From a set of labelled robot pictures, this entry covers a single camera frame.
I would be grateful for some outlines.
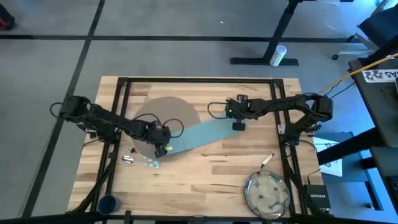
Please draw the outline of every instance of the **white paper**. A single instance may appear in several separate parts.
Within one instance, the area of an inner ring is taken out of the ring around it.
[[[316,138],[316,137],[314,137],[312,139],[313,139],[313,144],[315,145],[315,147],[317,149],[317,152],[321,152],[329,147],[332,147],[332,146],[338,144],[338,142],[335,142],[335,141]],[[335,175],[338,177],[343,176],[343,160],[342,159],[338,159],[336,161],[329,162],[327,164],[319,166],[319,168],[321,169],[322,173]]]
[[[368,83],[395,82],[398,77],[398,69],[379,69],[362,71],[363,77]]]

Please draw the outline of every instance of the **black box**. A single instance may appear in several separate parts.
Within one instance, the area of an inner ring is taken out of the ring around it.
[[[328,196],[328,190],[325,185],[304,185],[305,190],[307,190],[311,200],[315,205],[326,212],[330,213],[330,202]]]

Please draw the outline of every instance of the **cylinder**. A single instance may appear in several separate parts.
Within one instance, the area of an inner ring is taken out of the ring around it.
[[[285,46],[278,45],[275,49],[273,56],[271,57],[271,60],[269,60],[269,64],[274,67],[278,66],[280,61],[285,56],[286,52],[287,52],[287,49]]]

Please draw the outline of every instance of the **blue cup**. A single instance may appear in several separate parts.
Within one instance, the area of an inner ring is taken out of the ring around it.
[[[121,201],[119,198],[112,195],[105,195],[98,202],[98,211],[102,215],[109,215],[119,211]]]

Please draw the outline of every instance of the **blue paper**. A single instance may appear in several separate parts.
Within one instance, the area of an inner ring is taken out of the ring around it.
[[[234,122],[235,119],[212,119],[205,123],[193,125],[185,129],[179,138],[170,140],[168,146],[171,146],[172,150],[168,151],[167,154],[183,152],[234,136],[239,133],[239,131],[232,130]],[[180,134],[180,131],[172,133],[172,136],[178,134]]]

